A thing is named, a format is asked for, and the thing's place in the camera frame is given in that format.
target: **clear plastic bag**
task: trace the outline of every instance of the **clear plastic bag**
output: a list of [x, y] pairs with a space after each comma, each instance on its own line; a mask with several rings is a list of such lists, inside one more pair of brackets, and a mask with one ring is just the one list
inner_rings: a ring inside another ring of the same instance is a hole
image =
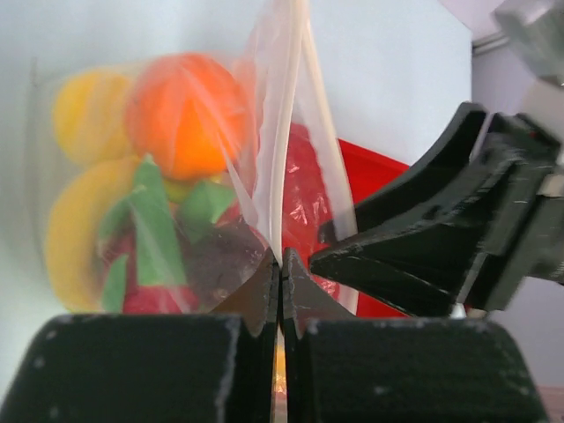
[[205, 312], [266, 248], [307, 261], [327, 219], [356, 231], [305, 1], [266, 2], [237, 57], [88, 69], [33, 104], [37, 234], [71, 311]]

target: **red container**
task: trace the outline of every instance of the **red container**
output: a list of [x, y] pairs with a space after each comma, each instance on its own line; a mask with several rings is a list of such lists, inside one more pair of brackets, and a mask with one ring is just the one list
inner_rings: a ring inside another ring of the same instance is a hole
[[[371, 152], [339, 139], [346, 173], [351, 184], [352, 200], [354, 203], [370, 197], [378, 189], [401, 175], [408, 166], [399, 161]], [[357, 307], [359, 317], [399, 317], [404, 314], [380, 301], [359, 294]]]

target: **green plastic piece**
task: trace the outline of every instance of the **green plastic piece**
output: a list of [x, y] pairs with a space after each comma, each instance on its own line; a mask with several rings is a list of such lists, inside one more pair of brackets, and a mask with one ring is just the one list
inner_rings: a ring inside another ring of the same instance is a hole
[[182, 255], [160, 170], [146, 155], [137, 167], [130, 195], [136, 231], [137, 284], [186, 285]]
[[108, 313], [121, 313], [127, 290], [127, 254], [117, 257], [109, 268], [102, 291], [102, 307]]
[[194, 185], [176, 212], [189, 241], [195, 243], [203, 238], [235, 198], [234, 190], [220, 183], [202, 180]]
[[130, 198], [126, 196], [115, 203], [98, 226], [98, 246], [100, 255], [104, 253], [112, 239], [120, 234], [130, 222]]

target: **white surface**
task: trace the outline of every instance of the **white surface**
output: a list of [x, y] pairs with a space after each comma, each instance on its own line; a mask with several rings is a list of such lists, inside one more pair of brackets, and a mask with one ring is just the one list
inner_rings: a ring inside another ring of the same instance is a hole
[[441, 3], [470, 28], [474, 41], [500, 31], [492, 19], [492, 11], [503, 0], [441, 0]]
[[[514, 115], [521, 111], [523, 97], [533, 83], [533, 76], [509, 47], [478, 56], [472, 63], [473, 99], [492, 112]], [[554, 117], [553, 110], [549, 112], [547, 117]], [[505, 326], [521, 347], [540, 385], [564, 386], [563, 307], [564, 288], [527, 278], [510, 307], [494, 313], [493, 319]]]
[[[34, 193], [22, 173], [32, 84], [184, 49], [237, 51], [260, 3], [0, 2], [0, 397], [30, 337], [63, 311], [29, 229]], [[470, 98], [470, 32], [435, 0], [314, 0], [311, 9], [337, 133], [413, 163]]]

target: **gray metal component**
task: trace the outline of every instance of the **gray metal component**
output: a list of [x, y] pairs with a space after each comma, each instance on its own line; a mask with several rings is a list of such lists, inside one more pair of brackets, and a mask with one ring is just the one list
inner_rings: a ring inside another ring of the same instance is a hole
[[507, 0], [493, 14], [532, 73], [562, 88], [564, 0]]

